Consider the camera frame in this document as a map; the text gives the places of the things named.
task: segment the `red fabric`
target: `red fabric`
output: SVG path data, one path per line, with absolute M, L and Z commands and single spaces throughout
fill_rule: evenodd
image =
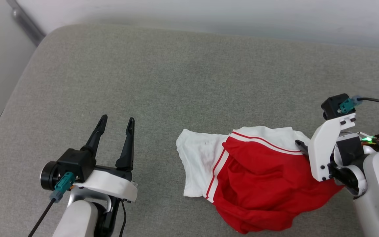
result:
M 295 216 L 322 207 L 343 188 L 315 180 L 303 155 L 232 137 L 223 147 L 229 156 L 217 175 L 213 204 L 240 233 L 290 228 Z

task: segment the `black mount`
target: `black mount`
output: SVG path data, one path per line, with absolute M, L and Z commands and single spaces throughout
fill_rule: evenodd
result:
M 346 93 L 342 93 L 339 95 L 335 95 L 326 99 L 322 104 L 321 108 L 324 111 L 322 113 L 322 117 L 325 120 L 335 119 L 341 116 L 345 116 L 346 114 L 353 114 L 356 112 L 355 109 L 352 109 L 346 114 L 339 113 L 340 104 L 349 99 L 349 96 Z
M 98 207 L 99 219 L 96 222 L 96 228 L 94 230 L 95 237 L 110 237 L 113 233 L 121 199 L 112 196 L 109 196 L 109 198 L 112 203 L 111 212 L 104 213 L 105 208 L 101 207 L 101 205 Z
M 359 192 L 358 179 L 351 170 L 348 168 L 338 168 L 334 161 L 330 162 L 327 166 L 331 177 L 339 180 L 341 183 L 356 192 Z

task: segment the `gray cushion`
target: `gray cushion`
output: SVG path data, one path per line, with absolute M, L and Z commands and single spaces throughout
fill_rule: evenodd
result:
M 80 148 L 102 114 L 99 165 L 114 166 L 129 117 L 136 121 L 137 202 L 125 236 L 238 236 L 204 198 L 185 198 L 180 132 L 227 134 L 242 126 L 292 126 L 312 136 L 320 104 L 339 93 L 379 98 L 379 50 L 342 45 L 76 25 L 48 35 L 0 118 L 0 236 L 26 236 L 49 202 L 48 161 Z M 364 102 L 354 131 L 379 133 L 379 104 Z M 51 236 L 68 195 L 36 236 Z M 117 236 L 122 224 L 118 212 Z M 290 229 L 251 236 L 361 236 L 343 190 Z

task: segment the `white cloth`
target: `white cloth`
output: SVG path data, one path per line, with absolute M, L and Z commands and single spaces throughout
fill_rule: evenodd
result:
M 301 140 L 308 145 L 310 139 L 302 132 L 294 131 L 291 127 L 270 129 L 265 126 L 242 127 L 232 133 L 240 134 L 247 139 L 250 137 L 264 138 L 271 144 L 288 150 L 298 150 L 295 140 Z M 186 197 L 201 197 L 205 195 L 212 180 L 213 164 L 223 151 L 222 143 L 229 135 L 191 132 L 184 129 L 176 140 L 179 157 L 185 169 Z

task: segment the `teal cable connector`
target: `teal cable connector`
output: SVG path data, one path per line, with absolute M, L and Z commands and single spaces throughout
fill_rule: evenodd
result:
M 337 110 L 337 112 L 340 114 L 347 114 L 352 109 L 354 109 L 355 106 L 362 103 L 362 101 L 358 100 L 358 98 L 361 98 L 361 96 L 356 95 L 352 98 L 346 99 L 343 103 L 340 104 L 340 108 Z
M 63 194 L 72 186 L 75 182 L 75 175 L 72 172 L 66 172 L 61 180 L 55 185 L 55 190 L 49 196 L 50 199 L 54 198 L 55 203 L 58 203 Z

